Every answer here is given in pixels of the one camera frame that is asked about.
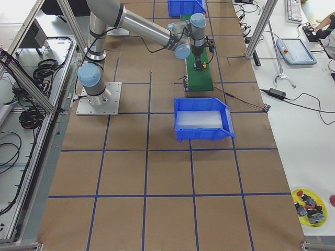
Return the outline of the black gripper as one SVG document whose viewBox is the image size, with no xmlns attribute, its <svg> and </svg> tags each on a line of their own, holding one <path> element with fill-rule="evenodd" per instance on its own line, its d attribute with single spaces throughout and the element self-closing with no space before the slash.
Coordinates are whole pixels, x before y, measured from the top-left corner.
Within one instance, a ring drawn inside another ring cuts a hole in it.
<svg viewBox="0 0 335 251">
<path fill-rule="evenodd" d="M 191 52 L 194 55 L 194 59 L 195 59 L 195 62 L 194 62 L 195 70 L 199 70 L 199 69 L 202 70 L 205 68 L 205 63 L 202 61 L 202 56 L 201 56 L 205 48 L 209 48 L 210 52 L 213 52 L 215 50 L 215 43 L 213 39 L 210 39 L 208 36 L 205 36 L 199 40 L 195 40 L 191 38 Z"/>
</svg>

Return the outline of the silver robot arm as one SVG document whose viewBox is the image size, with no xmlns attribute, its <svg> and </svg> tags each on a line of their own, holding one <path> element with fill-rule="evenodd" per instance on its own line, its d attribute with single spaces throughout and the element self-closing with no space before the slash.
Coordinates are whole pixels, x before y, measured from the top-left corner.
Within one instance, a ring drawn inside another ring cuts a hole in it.
<svg viewBox="0 0 335 251">
<path fill-rule="evenodd" d="M 146 19 L 126 8 L 120 1 L 87 1 L 90 10 L 88 45 L 85 51 L 86 63 L 93 63 L 103 72 L 108 51 L 115 52 L 121 44 L 137 45 L 130 50 L 130 61 L 134 65 L 142 62 L 145 52 L 173 52 L 185 61 L 186 75 L 183 76 L 186 92 L 207 92 L 214 89 L 209 70 L 212 57 L 204 56 L 205 50 L 214 52 L 214 41 L 205 36 L 206 17 L 203 12 L 195 12 L 192 6 L 183 6 L 177 12 L 186 14 L 182 19 L 166 28 Z"/>
</svg>

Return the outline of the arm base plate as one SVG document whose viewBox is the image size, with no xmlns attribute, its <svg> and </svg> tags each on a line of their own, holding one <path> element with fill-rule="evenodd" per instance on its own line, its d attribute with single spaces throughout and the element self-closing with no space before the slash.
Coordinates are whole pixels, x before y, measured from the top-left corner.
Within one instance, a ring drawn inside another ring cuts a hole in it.
<svg viewBox="0 0 335 251">
<path fill-rule="evenodd" d="M 76 114 L 78 116 L 118 115 L 122 82 L 105 82 L 105 91 L 99 96 L 90 96 L 84 87 Z"/>
<path fill-rule="evenodd" d="M 128 37 L 130 36 L 130 31 L 124 28 L 108 27 L 106 35 L 113 36 L 113 37 Z"/>
</svg>

